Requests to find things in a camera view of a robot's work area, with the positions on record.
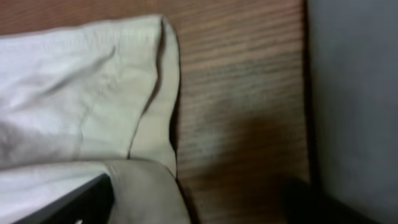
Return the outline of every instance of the wooden surface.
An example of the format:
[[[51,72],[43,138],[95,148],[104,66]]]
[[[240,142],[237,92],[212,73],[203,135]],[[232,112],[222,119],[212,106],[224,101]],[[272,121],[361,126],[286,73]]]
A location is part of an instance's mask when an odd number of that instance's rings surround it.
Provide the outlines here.
[[[308,176],[301,0],[0,0],[0,34],[154,12],[180,41],[178,177],[198,219],[283,223],[280,180]]]

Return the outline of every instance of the gray surface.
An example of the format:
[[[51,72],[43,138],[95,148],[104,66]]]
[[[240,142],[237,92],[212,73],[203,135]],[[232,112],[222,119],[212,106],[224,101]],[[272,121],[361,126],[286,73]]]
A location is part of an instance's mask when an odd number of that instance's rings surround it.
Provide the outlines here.
[[[398,223],[398,1],[309,1],[315,122],[326,191]]]

